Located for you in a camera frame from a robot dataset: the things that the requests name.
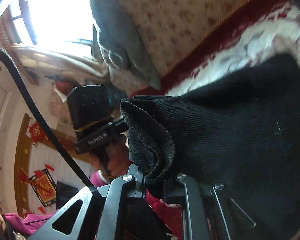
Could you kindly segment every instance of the red chinese decoration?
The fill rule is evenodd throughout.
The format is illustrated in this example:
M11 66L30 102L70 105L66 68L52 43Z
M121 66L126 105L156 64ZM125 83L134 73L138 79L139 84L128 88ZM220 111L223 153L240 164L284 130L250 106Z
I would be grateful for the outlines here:
M54 171L54 168L52 168L50 165L45 163L44 166L46 166L46 169Z
M38 210L45 215L47 214L43 206L38 207Z
M29 126L29 133L33 143L47 138L38 122L34 122Z
M42 171L40 171L40 170L38 170L38 171L34 171L33 172L36 176L37 176L37 178L41 178L42 177L42 175L43 175L43 173L42 173Z
M43 202L49 202L56 198L56 190L51 184L47 174L42 173L42 176L32 181L32 186L35 187L38 195Z
M24 171L21 171L19 173L19 180L20 182L28 183L29 182L28 175Z

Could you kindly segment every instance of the gray cloth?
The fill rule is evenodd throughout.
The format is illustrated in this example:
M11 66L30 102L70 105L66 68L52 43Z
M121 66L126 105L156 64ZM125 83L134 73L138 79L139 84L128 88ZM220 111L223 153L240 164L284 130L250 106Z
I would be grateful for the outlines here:
M108 52L103 57L108 57L116 68L131 71L160 90L157 70L131 18L118 0L90 0L90 6L99 46Z

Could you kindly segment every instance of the triangular cutout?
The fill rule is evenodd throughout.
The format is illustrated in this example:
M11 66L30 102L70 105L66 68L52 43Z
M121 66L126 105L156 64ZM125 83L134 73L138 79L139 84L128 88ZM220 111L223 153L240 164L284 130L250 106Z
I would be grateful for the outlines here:
M74 223L78 217L81 206L83 204L82 200L77 200L69 207L53 224L52 228L65 235L71 234Z
M232 198L228 200L228 206L238 232L243 232L256 226L252 218Z

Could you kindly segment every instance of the white wall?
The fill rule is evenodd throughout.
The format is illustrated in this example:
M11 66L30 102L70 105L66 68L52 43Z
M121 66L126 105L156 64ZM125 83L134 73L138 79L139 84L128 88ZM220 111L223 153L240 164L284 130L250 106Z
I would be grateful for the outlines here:
M1 108L0 112L0 195L4 212L16 212L14 192L16 146L23 116L27 113L32 117L32 114L6 67L1 62L0 66L2 67L0 71L0 87L2 91L6 92L3 108ZM31 85L28 81L25 81L25 83L48 125L55 129L58 119L53 117L48 110L52 82L41 77L39 86Z
M58 124L58 119L52 116L48 110L51 89L53 89L51 81L42 78L40 79L40 85L38 87L29 83L27 84L27 87L42 116L45 118L48 125L55 129ZM13 113L7 131L4 158L0 160L0 167L2 167L0 170L0 184L2 184L2 186L0 186L0 194L2 194L3 190L4 202L6 205L5 208L7 208L5 212L9 213L17 211L13 178L15 153L22 119L25 113L29 114L29 116L33 118L33 115L31 114L20 93L17 95L17 97L17 103L15 106L11 106L13 107Z

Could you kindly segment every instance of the red paper decoration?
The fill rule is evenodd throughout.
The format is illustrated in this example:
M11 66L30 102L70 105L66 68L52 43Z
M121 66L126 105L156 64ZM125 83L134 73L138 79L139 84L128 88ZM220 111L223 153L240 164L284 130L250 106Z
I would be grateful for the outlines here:
M47 214L43 206L38 207L38 210L45 215Z
M33 143L47 138L38 122L34 122L29 126L29 133Z
M50 165L45 163L44 166L46 166L46 169L54 171L54 168L52 168Z
M20 182L28 183L29 182L28 175L24 171L21 171L19 173L19 180L20 180Z
M42 171L40 170L34 171L33 173L37 176L37 178L41 178L43 175Z

